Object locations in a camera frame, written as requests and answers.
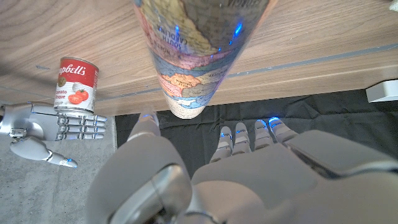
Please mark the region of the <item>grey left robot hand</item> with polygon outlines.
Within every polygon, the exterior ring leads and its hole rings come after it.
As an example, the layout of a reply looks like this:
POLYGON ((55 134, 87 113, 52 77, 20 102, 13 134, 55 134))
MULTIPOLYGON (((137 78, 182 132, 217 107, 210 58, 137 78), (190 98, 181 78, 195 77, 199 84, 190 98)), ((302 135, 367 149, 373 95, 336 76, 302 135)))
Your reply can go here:
POLYGON ((209 164, 189 175, 154 112, 96 175, 87 223, 396 223, 397 161, 279 118, 223 128, 209 164))

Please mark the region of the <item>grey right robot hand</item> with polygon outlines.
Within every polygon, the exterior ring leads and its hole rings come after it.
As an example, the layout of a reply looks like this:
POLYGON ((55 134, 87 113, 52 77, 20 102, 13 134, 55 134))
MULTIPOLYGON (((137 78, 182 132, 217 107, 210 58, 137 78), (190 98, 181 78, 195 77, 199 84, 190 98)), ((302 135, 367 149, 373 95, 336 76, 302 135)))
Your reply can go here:
POLYGON ((8 135, 11 151, 25 159, 76 168, 71 158, 47 148, 46 141, 102 139, 107 118, 61 114, 44 102, 1 105, 1 134, 8 135))

